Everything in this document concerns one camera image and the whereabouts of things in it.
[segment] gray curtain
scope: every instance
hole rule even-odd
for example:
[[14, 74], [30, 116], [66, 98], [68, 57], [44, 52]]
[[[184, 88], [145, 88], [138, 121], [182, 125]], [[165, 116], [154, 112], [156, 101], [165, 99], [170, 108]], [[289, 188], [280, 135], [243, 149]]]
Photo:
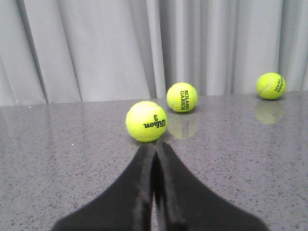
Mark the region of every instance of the gray curtain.
[[1, 0], [0, 105], [308, 90], [307, 0]]

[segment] black rubber pad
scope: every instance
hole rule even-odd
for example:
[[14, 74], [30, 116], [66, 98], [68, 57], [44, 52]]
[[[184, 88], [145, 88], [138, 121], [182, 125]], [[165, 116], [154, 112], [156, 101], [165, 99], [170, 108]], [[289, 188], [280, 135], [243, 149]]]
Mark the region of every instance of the black rubber pad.
[[156, 146], [154, 188], [160, 231], [268, 231], [255, 216], [204, 186], [171, 146]]
[[155, 147], [139, 147], [121, 176], [95, 200], [59, 220], [53, 231], [149, 231]]

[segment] granite countertop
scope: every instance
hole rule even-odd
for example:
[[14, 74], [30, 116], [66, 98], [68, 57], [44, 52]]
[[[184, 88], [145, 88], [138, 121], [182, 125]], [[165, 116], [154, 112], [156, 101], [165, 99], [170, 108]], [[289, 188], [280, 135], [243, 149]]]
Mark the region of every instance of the granite countertop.
[[[201, 182], [272, 231], [308, 230], [307, 91], [200, 97], [182, 115], [154, 101]], [[136, 102], [0, 107], [0, 230], [48, 231], [110, 186], [141, 144], [125, 127]]]

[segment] yellow tennis ball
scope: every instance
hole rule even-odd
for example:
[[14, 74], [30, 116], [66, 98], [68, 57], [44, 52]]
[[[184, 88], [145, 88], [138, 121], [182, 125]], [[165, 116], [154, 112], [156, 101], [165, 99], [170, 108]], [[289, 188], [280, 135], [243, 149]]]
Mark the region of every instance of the yellow tennis ball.
[[167, 103], [175, 112], [189, 112], [197, 102], [197, 91], [189, 83], [176, 83], [167, 92]]
[[274, 100], [282, 96], [286, 89], [283, 77], [277, 73], [266, 73], [257, 81], [257, 91], [263, 99]]
[[155, 141], [166, 130], [167, 115], [156, 103], [141, 101], [133, 105], [127, 113], [126, 127], [129, 134], [138, 141]]

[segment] tennis ball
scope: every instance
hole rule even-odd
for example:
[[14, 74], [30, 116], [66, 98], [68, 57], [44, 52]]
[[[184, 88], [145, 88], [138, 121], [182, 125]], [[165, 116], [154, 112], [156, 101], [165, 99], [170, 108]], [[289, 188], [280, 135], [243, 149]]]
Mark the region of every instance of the tennis ball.
[[197, 102], [197, 91], [188, 83], [176, 83], [167, 92], [167, 103], [175, 112], [189, 112]]
[[277, 99], [284, 94], [285, 89], [285, 80], [277, 73], [266, 73], [257, 81], [257, 91], [263, 99]]
[[166, 130], [167, 115], [156, 103], [141, 101], [127, 113], [126, 127], [129, 134], [138, 141], [155, 141]]
[[260, 101], [255, 107], [256, 118], [263, 124], [274, 124], [281, 120], [283, 107], [279, 101]]

